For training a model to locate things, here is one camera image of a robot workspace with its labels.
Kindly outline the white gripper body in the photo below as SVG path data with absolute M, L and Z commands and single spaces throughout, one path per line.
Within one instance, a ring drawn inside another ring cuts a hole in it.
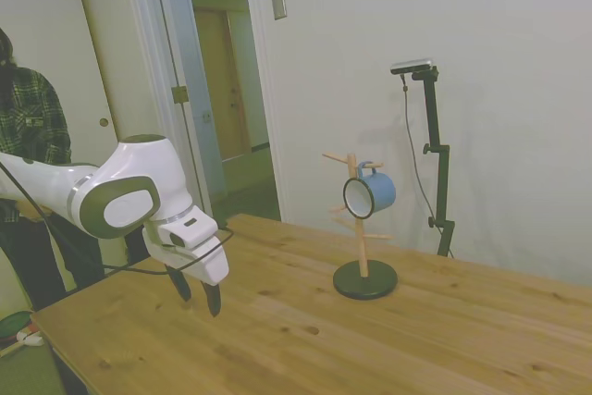
M 210 286 L 229 271 L 215 220 L 196 205 L 163 220 L 147 220 L 143 238 L 153 259 L 180 269 Z

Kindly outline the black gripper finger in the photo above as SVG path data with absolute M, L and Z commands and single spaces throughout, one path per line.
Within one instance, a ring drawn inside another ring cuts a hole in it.
M 166 271 L 180 298 L 184 302 L 188 302 L 191 299 L 191 287 L 183 272 L 169 265 L 166 267 Z
M 222 307 L 221 291 L 218 285 L 202 283 L 203 291 L 206 297 L 207 307 L 212 317 L 219 315 Z

